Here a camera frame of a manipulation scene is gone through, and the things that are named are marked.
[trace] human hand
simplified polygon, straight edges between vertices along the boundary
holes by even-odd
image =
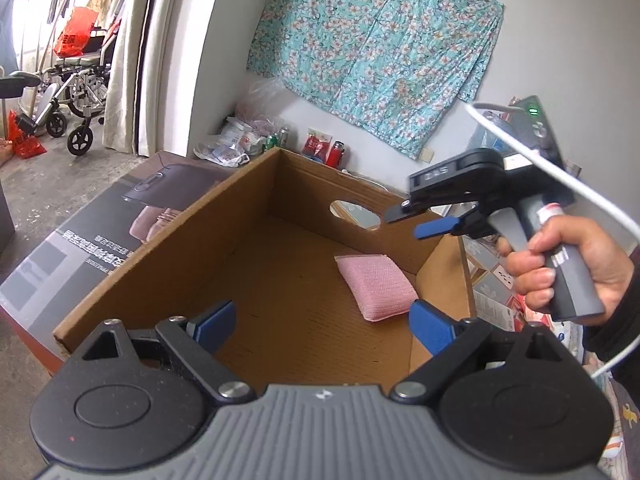
[[[527,306],[545,312],[554,296],[555,269],[547,269],[543,253],[561,242],[578,247],[591,273],[596,292],[605,307],[602,316],[585,320],[601,325],[622,300],[634,273],[634,264],[620,246],[593,220],[575,216],[551,217],[529,241],[526,251],[512,252],[504,238],[498,250],[506,256],[505,269],[516,277],[514,290],[526,295]]]

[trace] floral fabric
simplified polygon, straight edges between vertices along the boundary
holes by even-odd
[[[417,158],[501,24],[496,0],[268,0],[248,69]]]

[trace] pink mesh scrubber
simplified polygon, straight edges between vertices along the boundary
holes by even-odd
[[[335,262],[367,321],[404,314],[418,299],[402,270],[384,254],[336,256]]]

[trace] blue gripper pad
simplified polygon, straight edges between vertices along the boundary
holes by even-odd
[[[409,328],[432,355],[453,343],[457,323],[424,300],[414,301],[409,308]]]
[[[414,236],[418,240],[424,240],[425,238],[431,238],[433,236],[445,235],[450,233],[457,224],[458,218],[455,216],[445,216],[444,218],[438,218],[437,220],[417,225],[414,229]]]
[[[236,329],[236,306],[220,301],[187,323],[187,334],[207,352],[213,354]]]

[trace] concrete floor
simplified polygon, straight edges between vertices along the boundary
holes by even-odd
[[[100,145],[74,157],[66,137],[40,137],[47,153],[27,160],[14,156],[0,168],[0,181],[16,229],[0,256],[0,282],[44,238],[111,182],[143,159]],[[29,430],[31,404],[49,379],[40,363],[0,316],[0,478],[28,480],[44,468]]]

